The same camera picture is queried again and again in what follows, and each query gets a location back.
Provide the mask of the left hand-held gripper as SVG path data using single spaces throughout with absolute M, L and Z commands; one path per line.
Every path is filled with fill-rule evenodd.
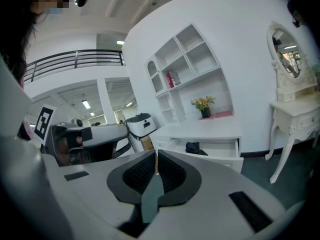
M 132 147 L 124 124 L 84 126 L 80 119 L 66 118 L 60 109 L 45 104 L 33 129 L 40 151 L 53 156 L 60 167 L 116 159 Z M 122 140 L 127 144 L 117 148 Z

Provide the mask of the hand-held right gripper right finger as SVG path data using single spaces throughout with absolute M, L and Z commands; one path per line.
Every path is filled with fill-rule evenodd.
M 271 193 L 230 167 L 173 151 L 164 154 L 195 167 L 201 186 L 185 204 L 160 208 L 141 240 L 242 240 L 254 235 L 230 198 L 235 192 L 244 192 L 271 221 L 286 211 Z

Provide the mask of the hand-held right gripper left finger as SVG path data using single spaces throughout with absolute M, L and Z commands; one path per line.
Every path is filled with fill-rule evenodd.
M 70 230 L 65 240 L 157 240 L 154 220 L 139 225 L 142 194 L 124 181 L 137 183 L 155 174 L 155 153 L 143 151 L 95 163 L 60 167 L 56 159 L 43 156 L 46 174 Z

